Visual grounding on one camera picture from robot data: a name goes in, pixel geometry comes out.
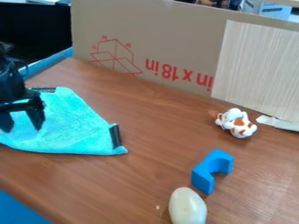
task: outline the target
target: white stone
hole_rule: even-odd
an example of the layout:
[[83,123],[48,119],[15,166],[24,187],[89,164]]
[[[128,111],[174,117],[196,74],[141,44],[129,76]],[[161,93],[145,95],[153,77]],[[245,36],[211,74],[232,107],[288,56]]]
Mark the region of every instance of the white stone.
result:
[[205,224],[205,202],[188,187],[180,187],[172,193],[169,212],[173,224]]

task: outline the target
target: blue foam block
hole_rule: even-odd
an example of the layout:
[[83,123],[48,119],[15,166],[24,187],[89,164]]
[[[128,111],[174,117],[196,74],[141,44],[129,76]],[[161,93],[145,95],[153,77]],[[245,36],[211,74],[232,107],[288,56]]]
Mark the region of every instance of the blue foam block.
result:
[[191,173],[191,183],[205,194],[211,194],[214,187],[212,173],[231,173],[233,170],[233,157],[221,149],[212,150]]

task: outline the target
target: black object on towel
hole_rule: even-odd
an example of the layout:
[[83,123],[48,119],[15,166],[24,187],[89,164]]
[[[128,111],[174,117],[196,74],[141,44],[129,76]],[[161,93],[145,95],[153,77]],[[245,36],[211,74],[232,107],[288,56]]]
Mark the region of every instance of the black object on towel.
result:
[[40,130],[45,121],[45,105],[39,91],[25,87],[15,61],[4,54],[4,47],[0,45],[0,130],[10,132],[14,126],[10,112],[22,110],[30,117],[34,127]]

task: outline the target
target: microfiber cloth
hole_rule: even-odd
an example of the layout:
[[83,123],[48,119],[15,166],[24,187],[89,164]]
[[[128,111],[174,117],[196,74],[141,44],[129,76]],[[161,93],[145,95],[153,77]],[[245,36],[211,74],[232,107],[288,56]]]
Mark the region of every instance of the microfiber cloth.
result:
[[10,133],[0,130],[0,143],[21,151],[84,155],[117,155],[128,151],[114,147],[109,124],[67,87],[41,93],[45,122],[35,130],[28,115],[11,113],[15,125]]

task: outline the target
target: white plush toy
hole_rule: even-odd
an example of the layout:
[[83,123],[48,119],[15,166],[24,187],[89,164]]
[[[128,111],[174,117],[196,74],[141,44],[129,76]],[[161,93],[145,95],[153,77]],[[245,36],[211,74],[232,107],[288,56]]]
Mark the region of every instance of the white plush toy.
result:
[[215,123],[223,130],[230,130],[237,138],[250,137],[257,130],[257,126],[249,121],[247,112],[242,112],[238,108],[231,108],[224,114],[218,114]]

